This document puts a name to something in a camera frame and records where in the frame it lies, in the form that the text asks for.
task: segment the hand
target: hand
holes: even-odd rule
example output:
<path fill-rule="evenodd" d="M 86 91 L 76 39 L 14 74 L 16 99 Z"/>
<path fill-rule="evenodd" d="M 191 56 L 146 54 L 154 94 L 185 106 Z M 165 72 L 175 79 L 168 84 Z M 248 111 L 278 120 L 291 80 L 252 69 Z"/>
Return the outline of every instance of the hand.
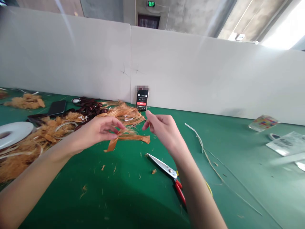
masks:
<path fill-rule="evenodd" d="M 68 153 L 74 155 L 101 141 L 117 138 L 119 131 L 116 127 L 125 129 L 124 125 L 115 117 L 94 118 L 55 146 L 66 147 Z"/>
<path fill-rule="evenodd" d="M 163 114 L 154 115 L 147 110 L 146 117 L 147 121 L 142 130 L 146 130 L 150 127 L 150 131 L 157 135 L 162 144 L 170 152 L 171 156 L 173 156 L 178 149 L 187 149 L 186 143 L 172 116 Z"/>

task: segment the white partition board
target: white partition board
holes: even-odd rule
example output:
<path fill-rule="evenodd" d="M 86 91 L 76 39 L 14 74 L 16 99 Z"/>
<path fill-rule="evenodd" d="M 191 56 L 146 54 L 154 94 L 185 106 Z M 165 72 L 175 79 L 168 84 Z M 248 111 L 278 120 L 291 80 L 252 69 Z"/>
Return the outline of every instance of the white partition board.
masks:
<path fill-rule="evenodd" d="M 305 125 L 305 52 L 132 26 L 131 102 Z"/>
<path fill-rule="evenodd" d="M 16 7 L 5 14 L 0 87 L 130 101 L 129 24 Z"/>

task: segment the scissor blade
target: scissor blade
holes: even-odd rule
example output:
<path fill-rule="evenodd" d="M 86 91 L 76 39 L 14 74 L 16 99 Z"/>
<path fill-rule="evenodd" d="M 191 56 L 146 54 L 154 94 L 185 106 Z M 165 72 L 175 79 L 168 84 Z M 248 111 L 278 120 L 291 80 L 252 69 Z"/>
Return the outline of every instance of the scissor blade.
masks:
<path fill-rule="evenodd" d="M 177 178 L 177 172 L 173 170 L 171 167 L 169 167 L 167 164 L 163 163 L 160 161 L 158 158 L 150 155 L 147 153 L 148 156 L 158 165 L 160 166 L 165 172 L 167 172 L 172 178 L 176 179 Z"/>

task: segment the smartphone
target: smartphone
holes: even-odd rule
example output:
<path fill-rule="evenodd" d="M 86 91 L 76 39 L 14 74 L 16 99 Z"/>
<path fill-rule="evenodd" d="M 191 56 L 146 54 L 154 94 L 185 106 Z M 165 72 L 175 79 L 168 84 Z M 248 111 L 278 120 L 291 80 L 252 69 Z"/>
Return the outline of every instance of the smartphone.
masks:
<path fill-rule="evenodd" d="M 63 114 L 66 110 L 66 105 L 66 100 L 52 102 L 48 112 L 48 116 L 57 116 Z"/>
<path fill-rule="evenodd" d="M 148 100 L 148 90 L 138 90 L 136 108 L 138 111 L 146 111 L 147 100 Z"/>

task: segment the green exit sign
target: green exit sign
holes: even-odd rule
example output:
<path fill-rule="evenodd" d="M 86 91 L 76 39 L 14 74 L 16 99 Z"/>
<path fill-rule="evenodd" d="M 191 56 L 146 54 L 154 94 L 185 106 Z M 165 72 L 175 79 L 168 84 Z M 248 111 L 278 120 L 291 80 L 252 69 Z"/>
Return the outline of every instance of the green exit sign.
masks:
<path fill-rule="evenodd" d="M 147 6 L 148 7 L 155 7 L 156 2 L 152 2 L 152 1 L 147 1 Z"/>

